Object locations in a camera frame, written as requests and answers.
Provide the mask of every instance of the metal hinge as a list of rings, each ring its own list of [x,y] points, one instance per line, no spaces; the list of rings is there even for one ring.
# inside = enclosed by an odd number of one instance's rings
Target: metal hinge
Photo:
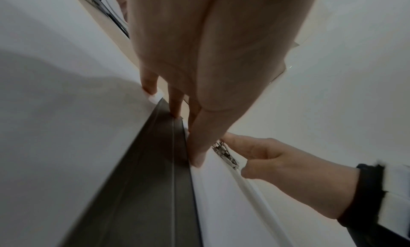
[[[231,154],[229,153],[228,148],[226,147],[225,143],[218,140],[216,143],[214,143],[212,145],[212,149],[229,166],[231,166],[235,170],[239,168],[239,165],[238,165],[237,161],[231,156]]]

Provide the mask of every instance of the sleeve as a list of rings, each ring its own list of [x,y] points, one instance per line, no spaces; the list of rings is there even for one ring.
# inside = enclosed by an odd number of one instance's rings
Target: sleeve
[[[410,167],[357,168],[356,193],[339,223],[357,247],[410,247]]]

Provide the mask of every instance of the skin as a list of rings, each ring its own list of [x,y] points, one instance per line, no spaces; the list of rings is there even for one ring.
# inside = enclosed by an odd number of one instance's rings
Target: skin
[[[226,133],[221,139],[248,159],[241,174],[265,180],[331,219],[353,201],[360,170],[331,163],[278,140]]]
[[[238,120],[283,68],[314,0],[126,0],[141,83],[168,82],[179,117],[188,95],[191,163]]]

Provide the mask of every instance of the black sleeve cuff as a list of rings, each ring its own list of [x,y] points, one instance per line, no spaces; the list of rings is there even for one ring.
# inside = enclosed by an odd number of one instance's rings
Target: black sleeve cuff
[[[367,233],[377,223],[378,212],[385,192],[381,165],[359,164],[359,181],[350,206],[337,220],[342,226]]]

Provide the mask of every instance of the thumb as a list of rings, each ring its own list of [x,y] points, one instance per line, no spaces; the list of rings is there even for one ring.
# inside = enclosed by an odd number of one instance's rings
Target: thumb
[[[270,163],[272,160],[254,159],[248,160],[240,174],[246,179],[266,180],[269,176]]]

